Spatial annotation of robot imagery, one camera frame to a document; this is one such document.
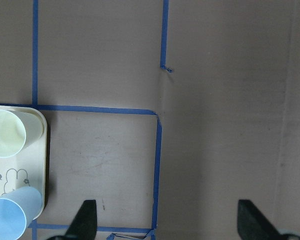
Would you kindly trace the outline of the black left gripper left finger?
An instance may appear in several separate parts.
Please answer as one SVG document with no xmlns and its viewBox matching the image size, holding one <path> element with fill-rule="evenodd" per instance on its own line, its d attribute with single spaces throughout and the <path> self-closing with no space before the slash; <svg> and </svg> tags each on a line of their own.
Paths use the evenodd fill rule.
<svg viewBox="0 0 300 240">
<path fill-rule="evenodd" d="M 94 240 L 97 235 L 97 202 L 85 200 L 63 235 L 49 240 Z"/>
</svg>

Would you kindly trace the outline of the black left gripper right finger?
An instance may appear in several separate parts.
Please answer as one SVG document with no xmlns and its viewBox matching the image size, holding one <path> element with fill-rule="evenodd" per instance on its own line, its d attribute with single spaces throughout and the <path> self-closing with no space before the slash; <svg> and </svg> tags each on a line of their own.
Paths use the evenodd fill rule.
<svg viewBox="0 0 300 240">
<path fill-rule="evenodd" d="M 249 199 L 237 204 L 237 232 L 241 240 L 300 240 L 291 231 L 279 231 Z"/>
</svg>

